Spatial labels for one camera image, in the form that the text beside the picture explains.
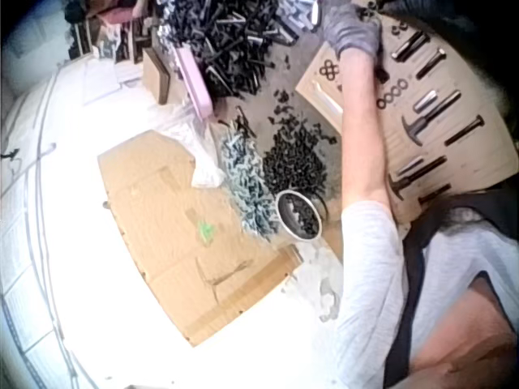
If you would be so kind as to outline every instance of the black vest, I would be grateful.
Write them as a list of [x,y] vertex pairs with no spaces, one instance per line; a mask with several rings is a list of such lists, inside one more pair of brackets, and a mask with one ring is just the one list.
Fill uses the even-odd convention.
[[457,207],[474,209],[503,235],[519,240],[517,192],[513,190],[489,190],[484,193],[453,196],[439,201],[411,224],[411,230],[403,242],[409,293],[397,337],[386,359],[384,387],[391,387],[409,375],[411,329],[425,272],[422,250],[429,245],[448,212]]

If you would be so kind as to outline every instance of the cardboard sheet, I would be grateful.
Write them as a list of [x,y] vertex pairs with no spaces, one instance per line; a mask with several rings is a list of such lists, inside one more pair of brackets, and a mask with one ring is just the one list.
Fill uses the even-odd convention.
[[[379,109],[388,153],[388,173],[393,181],[397,181],[441,156],[447,158],[446,163],[403,189],[403,199],[389,191],[395,217],[399,222],[407,223],[416,219],[422,210],[430,205],[431,201],[424,202],[424,199],[439,188],[450,186],[450,189],[441,195],[488,188],[515,174],[519,162],[503,119],[463,58],[438,36],[429,34],[431,41],[406,62],[395,62],[390,54],[416,30],[409,27],[407,31],[402,31],[400,36],[393,36],[390,32],[391,27],[398,25],[398,22],[385,16],[380,18],[383,24],[384,44],[382,66],[390,76],[390,80],[385,84],[379,83],[378,88],[378,97],[389,101],[385,109]],[[424,78],[417,80],[417,72],[438,48],[445,51],[446,59]],[[340,133],[343,110],[341,88],[348,86],[341,85],[341,75],[338,74],[336,65],[338,64],[334,52],[324,44],[296,90]],[[433,89],[436,90],[438,99],[423,112],[415,113],[413,105]],[[461,91],[460,100],[419,134],[422,146],[418,146],[405,132],[402,118],[407,123],[414,122],[431,112],[455,90]],[[478,115],[483,118],[484,126],[475,128],[450,146],[444,145],[446,139],[466,127]],[[417,157],[422,157],[423,163],[408,173],[397,176],[397,171]]]
[[179,331],[197,345],[297,266],[242,232],[223,189],[191,187],[194,158],[149,131],[99,156],[110,208],[142,277]]

